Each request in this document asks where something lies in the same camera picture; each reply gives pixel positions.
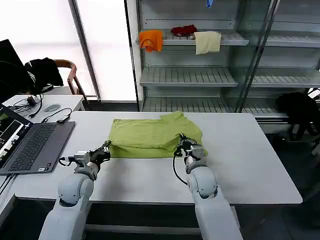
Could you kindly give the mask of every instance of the laptop keyboard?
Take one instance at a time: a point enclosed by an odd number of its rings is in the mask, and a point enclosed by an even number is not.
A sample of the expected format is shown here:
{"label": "laptop keyboard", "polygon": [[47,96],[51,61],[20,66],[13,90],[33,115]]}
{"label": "laptop keyboard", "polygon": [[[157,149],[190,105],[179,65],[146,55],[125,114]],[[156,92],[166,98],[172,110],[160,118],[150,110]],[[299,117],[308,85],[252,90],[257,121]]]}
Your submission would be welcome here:
{"label": "laptop keyboard", "polygon": [[54,131],[57,124],[41,124],[27,139],[19,155],[11,164],[9,171],[23,171],[30,170],[35,160],[37,159],[41,149],[47,142]]}

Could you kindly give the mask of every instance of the red cloth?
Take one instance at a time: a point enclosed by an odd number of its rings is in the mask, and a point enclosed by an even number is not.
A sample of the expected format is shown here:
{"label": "red cloth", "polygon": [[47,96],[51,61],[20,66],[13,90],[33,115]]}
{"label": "red cloth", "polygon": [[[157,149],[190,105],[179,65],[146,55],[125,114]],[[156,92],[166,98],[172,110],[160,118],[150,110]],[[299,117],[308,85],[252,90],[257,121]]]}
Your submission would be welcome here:
{"label": "red cloth", "polygon": [[179,26],[171,29],[171,32],[173,33],[173,35],[177,37],[190,36],[194,34],[196,31],[197,31],[197,28],[194,25]]}

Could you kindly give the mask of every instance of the black bag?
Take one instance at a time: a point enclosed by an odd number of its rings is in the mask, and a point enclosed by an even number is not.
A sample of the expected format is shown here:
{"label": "black bag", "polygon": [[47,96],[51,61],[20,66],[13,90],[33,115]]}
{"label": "black bag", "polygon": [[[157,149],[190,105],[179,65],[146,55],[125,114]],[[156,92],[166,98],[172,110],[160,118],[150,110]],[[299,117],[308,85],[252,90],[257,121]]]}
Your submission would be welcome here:
{"label": "black bag", "polygon": [[27,62],[24,66],[28,72],[35,76],[35,86],[39,90],[48,85],[64,85],[55,61],[50,58],[34,59]]}
{"label": "black bag", "polygon": [[[320,133],[320,111],[314,99],[308,94],[301,92],[287,93],[277,98],[275,101],[278,110],[286,113],[289,117],[290,139],[297,141],[302,138],[307,130],[312,136]],[[296,134],[293,133],[295,125],[299,125]]]}

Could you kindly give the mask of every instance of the black monitor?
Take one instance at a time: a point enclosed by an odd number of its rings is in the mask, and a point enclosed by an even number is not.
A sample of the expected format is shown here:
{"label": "black monitor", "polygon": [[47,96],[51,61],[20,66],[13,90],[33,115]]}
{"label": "black monitor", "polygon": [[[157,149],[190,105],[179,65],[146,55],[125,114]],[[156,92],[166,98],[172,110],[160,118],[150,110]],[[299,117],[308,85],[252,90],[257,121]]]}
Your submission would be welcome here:
{"label": "black monitor", "polygon": [[32,85],[33,80],[10,41],[0,41],[0,103],[27,91]]}

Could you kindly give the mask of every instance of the white curtain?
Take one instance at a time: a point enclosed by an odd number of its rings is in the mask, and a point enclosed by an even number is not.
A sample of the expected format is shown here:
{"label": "white curtain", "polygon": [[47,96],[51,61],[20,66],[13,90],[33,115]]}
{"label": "white curtain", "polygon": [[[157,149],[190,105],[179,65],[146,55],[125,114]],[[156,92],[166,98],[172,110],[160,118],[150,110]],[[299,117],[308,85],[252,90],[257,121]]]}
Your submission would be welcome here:
{"label": "white curtain", "polygon": [[[2,0],[0,23],[0,41],[9,39],[23,64],[45,57],[69,60],[85,94],[96,94],[67,0]],[[70,70],[59,71],[68,85]]]}
{"label": "white curtain", "polygon": [[135,101],[123,0],[77,0],[101,100]]}

